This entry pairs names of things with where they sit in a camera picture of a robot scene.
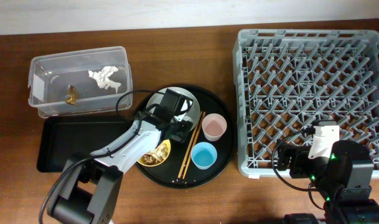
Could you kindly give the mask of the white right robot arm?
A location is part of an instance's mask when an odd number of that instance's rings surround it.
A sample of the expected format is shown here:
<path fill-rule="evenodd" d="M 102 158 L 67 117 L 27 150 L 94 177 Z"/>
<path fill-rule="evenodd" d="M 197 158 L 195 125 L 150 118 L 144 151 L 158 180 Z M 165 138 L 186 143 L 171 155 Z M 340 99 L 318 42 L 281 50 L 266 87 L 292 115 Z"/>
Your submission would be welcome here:
<path fill-rule="evenodd" d="M 339 140 L 328 157 L 310 159 L 309 146 L 279 141 L 274 152 L 275 172 L 289 169 L 293 179 L 309 179 L 305 192 L 319 192 L 324 199 L 324 223 L 379 223 L 379 204 L 370 198 L 374 165 L 366 146 Z"/>

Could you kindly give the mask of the pink cup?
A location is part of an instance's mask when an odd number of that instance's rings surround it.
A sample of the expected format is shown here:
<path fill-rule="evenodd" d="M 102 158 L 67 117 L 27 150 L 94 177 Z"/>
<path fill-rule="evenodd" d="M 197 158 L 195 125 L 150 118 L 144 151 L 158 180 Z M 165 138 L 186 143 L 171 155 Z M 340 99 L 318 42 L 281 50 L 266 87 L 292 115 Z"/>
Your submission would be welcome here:
<path fill-rule="evenodd" d="M 208 141 L 218 141 L 227 130 L 227 121 L 218 114 L 206 115 L 202 121 L 202 131 Z"/>

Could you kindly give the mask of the blue cup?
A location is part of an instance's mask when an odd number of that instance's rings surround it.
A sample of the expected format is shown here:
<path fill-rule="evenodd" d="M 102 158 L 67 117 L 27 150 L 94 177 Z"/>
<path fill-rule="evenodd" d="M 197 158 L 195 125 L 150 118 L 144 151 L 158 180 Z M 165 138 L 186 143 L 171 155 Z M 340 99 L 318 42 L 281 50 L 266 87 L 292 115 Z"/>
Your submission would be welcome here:
<path fill-rule="evenodd" d="M 216 148 L 208 142 L 200 142 L 195 145 L 191 153 L 191 160 L 200 170 L 210 168 L 217 160 Z"/>

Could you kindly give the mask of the food scraps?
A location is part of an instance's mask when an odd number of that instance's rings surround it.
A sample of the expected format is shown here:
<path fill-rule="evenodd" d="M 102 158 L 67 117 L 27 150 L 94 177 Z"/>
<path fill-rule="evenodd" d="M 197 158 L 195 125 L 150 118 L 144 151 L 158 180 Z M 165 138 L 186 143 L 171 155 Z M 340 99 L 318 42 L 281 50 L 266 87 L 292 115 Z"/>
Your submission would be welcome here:
<path fill-rule="evenodd" d="M 142 156 L 141 161 L 148 166 L 157 165 L 167 159 L 169 153 L 168 145 L 165 143 L 160 144 L 154 150 L 149 151 Z"/>

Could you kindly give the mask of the yellow bowl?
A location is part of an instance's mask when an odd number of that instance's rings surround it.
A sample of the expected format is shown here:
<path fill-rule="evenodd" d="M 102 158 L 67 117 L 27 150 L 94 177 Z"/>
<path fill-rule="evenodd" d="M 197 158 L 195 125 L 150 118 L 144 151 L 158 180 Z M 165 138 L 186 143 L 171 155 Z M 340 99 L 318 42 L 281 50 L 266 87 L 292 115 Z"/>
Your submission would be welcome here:
<path fill-rule="evenodd" d="M 162 164 L 171 152 L 171 142 L 170 140 L 164 140 L 155 149 L 145 153 L 139 160 L 138 163 L 146 167 L 155 167 Z"/>

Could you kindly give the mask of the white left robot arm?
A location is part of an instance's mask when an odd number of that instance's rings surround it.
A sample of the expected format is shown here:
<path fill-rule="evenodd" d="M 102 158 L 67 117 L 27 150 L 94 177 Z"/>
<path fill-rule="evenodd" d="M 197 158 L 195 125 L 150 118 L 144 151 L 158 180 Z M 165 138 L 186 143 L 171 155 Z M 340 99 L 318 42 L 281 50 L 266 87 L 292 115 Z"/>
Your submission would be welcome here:
<path fill-rule="evenodd" d="M 161 100 L 137 111 L 131 127 L 89 156 L 75 154 L 48 192 L 39 212 L 61 223 L 109 223 L 125 173 L 163 140 L 184 142 L 196 119 L 185 119 L 199 107 L 196 97 L 171 88 Z"/>

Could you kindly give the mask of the brown food wrapper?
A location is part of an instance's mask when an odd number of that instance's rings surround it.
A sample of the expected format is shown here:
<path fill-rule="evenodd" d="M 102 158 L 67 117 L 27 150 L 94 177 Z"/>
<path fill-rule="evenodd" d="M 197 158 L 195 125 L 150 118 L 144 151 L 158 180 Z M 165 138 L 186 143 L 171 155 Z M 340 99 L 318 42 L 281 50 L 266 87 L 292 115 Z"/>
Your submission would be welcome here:
<path fill-rule="evenodd" d="M 67 93 L 65 95 L 65 102 L 70 105 L 74 105 L 77 100 L 77 89 L 74 86 L 69 85 Z"/>

